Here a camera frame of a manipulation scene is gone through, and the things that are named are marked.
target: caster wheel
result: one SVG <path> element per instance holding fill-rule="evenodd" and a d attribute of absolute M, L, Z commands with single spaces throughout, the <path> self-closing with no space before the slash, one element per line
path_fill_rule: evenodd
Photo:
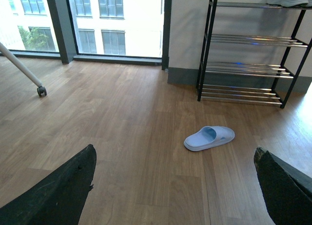
<path fill-rule="evenodd" d="M 40 97 L 42 97 L 43 94 L 45 96 L 47 95 L 47 90 L 45 89 L 45 87 L 42 86 L 37 88 L 37 92 Z"/>

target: building window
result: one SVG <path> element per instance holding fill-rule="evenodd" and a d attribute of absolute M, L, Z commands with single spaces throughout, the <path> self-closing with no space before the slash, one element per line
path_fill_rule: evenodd
<path fill-rule="evenodd" d="M 94 30 L 79 30 L 81 53 L 97 53 Z"/>
<path fill-rule="evenodd" d="M 45 14 L 42 0 L 20 0 L 26 14 Z"/>
<path fill-rule="evenodd" d="M 123 17 L 122 0 L 98 0 L 101 17 Z"/>
<path fill-rule="evenodd" d="M 49 27 L 29 27 L 29 31 L 36 31 L 37 36 L 40 36 L 38 39 L 37 50 L 38 51 L 52 51 L 55 52 L 55 46 L 51 34 L 51 29 Z"/>
<path fill-rule="evenodd" d="M 123 31 L 102 30 L 104 54 L 126 55 L 125 33 Z"/>
<path fill-rule="evenodd" d="M 13 0 L 9 0 L 9 3 L 10 3 L 10 6 L 11 6 L 11 9 L 12 9 L 12 12 L 16 14 L 17 12 L 16 12 L 16 8 L 15 8 Z"/>
<path fill-rule="evenodd" d="M 75 0 L 77 16 L 91 16 L 90 0 Z"/>

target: stand leg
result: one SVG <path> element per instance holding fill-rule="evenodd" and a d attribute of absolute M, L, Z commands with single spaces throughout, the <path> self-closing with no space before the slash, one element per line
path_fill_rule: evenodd
<path fill-rule="evenodd" d="M 26 75 L 36 86 L 37 92 L 41 97 L 42 94 L 47 95 L 45 87 L 42 86 L 41 81 L 23 64 L 17 59 L 1 42 L 0 42 L 0 52 L 7 57 L 24 75 Z"/>

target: white pole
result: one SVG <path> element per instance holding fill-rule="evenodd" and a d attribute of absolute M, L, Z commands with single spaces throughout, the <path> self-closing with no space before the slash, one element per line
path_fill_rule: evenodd
<path fill-rule="evenodd" d="M 21 72 L 23 72 L 35 85 L 42 86 L 41 81 L 17 59 L 4 45 L 0 42 L 0 52 L 4 54 Z"/>

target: tree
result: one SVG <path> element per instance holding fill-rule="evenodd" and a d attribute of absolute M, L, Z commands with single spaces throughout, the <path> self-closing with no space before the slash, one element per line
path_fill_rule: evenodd
<path fill-rule="evenodd" d="M 37 27 L 32 28 L 31 31 L 27 31 L 22 26 L 19 26 L 19 33 L 26 50 L 47 51 L 48 37 L 40 33 Z"/>

